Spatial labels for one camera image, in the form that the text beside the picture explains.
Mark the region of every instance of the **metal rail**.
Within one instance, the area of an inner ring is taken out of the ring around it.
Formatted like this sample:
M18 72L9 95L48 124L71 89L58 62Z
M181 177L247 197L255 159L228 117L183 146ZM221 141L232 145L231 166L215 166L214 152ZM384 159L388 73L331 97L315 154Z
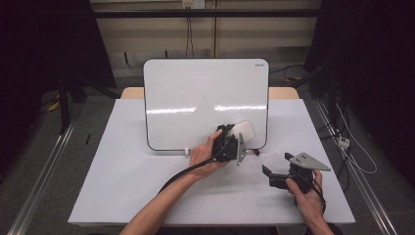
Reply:
M277 10L236 10L236 9L203 9L203 10L116 10L116 11L40 11L42 17L70 18L311 18L332 15L333 11L321 9L277 9ZM351 11L342 10L337 15L350 15Z
M22 208L19 210L15 221L7 233L8 235L24 235L25 231L27 230L31 219L36 212L37 206L39 205L46 187L53 175L56 165L58 165L59 159L69 142L75 122L79 117L81 111L82 108L78 112L77 116L75 116L75 118L69 123L67 130L63 134L59 135L52 153L49 155L49 158L45 166L43 166L42 172L37 178L36 183L30 191L30 194L24 201Z
M336 131L334 127L329 123L330 121L327 117L328 110L326 106L321 101L314 101L314 105L316 106L321 118L324 120L325 124L328 126L328 130L330 134L334 135ZM341 152L342 152L342 158L344 159L346 157L346 152L343 149L341 149ZM355 161L355 158L353 157L352 154L349 154L348 156L353 161ZM360 170L356 169L350 161L347 161L346 163L347 163L348 168L350 169L349 171L350 175L353 177L353 180L356 183L357 188L360 191L360 194L362 195L370 212L372 213L373 217L378 223L378 226L381 229L382 234L385 234L385 235L398 234L396 229L393 226L391 218L389 217L381 201L376 196L369 182L366 180L366 177L364 176L364 174Z

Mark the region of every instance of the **white object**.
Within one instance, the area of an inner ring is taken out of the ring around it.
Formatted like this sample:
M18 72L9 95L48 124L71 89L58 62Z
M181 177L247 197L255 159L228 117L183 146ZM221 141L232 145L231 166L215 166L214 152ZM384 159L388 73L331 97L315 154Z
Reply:
M153 150L184 150L221 124L248 121L266 143L268 63L262 59L150 60L144 65L146 124Z
M303 224L293 196L287 190L269 187L261 169L266 165L275 173L288 173L286 152L306 152L331 167L302 100L270 100L268 144L261 154L247 155L241 165L228 164L197 182L175 205L164 225ZM188 164L184 156L156 156L147 147L143 100L117 100L69 223L126 224ZM326 220L353 223L335 173L322 174L328 202Z
M229 132L228 135L235 135L238 138L238 134L242 133L244 136L245 142L248 142L254 139L254 129L249 121L242 121L241 123L236 124Z

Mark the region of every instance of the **gray floor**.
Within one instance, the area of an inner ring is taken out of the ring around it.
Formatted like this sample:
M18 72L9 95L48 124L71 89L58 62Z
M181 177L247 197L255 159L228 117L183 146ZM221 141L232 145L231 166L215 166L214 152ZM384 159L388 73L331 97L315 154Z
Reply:
M289 71L286 73L286 76L298 75L301 74L290 74ZM282 83L281 73L273 73L270 80L271 85L280 85ZM142 79L118 78L117 83L118 89L116 91L120 92L127 86L140 86ZM114 105L114 100L90 89L86 90L89 97L85 104L70 104L72 114L81 111L79 119L54 170L53 177L37 206L26 234L117 234L121 229L120 227L81 228L67 223L79 187L81 187L93 160ZM314 100L309 96L307 86L301 87L298 92L307 106L315 127L323 126L324 122L317 112ZM33 126L20 157L4 175L4 180L0 184L0 234L6 234L9 231L57 141L60 130L59 110L50 113L43 110ZM366 175L367 180L391 217L398 234L414 234L414 188L391 166L383 151L370 141L364 125L354 116L352 109L349 109L348 113L353 135L372 155L378 165L378 172ZM328 132L325 130L320 135L326 136ZM333 140L324 139L322 144L334 170L337 171L341 165L341 158ZM370 161L355 143L352 142L351 147L359 164L364 168L371 169ZM346 182L346 179L344 172L341 177L342 183ZM345 194L357 222L342 226L343 232L345 234L381 234L376 220L352 178L350 178ZM287 235L303 234L304 227L279 227L279 231L280 234Z

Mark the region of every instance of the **white whiteboard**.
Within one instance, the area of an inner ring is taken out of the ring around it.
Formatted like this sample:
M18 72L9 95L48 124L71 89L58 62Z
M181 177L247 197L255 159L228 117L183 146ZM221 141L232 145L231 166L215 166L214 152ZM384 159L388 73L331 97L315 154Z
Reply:
M269 65L262 59L155 59L144 65L148 145L192 149L220 124L249 121L266 143Z

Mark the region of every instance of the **wall socket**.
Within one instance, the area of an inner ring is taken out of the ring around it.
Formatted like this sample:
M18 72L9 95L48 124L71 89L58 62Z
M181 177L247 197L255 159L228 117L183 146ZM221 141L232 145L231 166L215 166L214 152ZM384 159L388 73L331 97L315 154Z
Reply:
M193 0L182 0L183 9L193 9Z
M193 9L204 9L205 0L193 0Z
M205 0L182 0L183 9L204 9Z

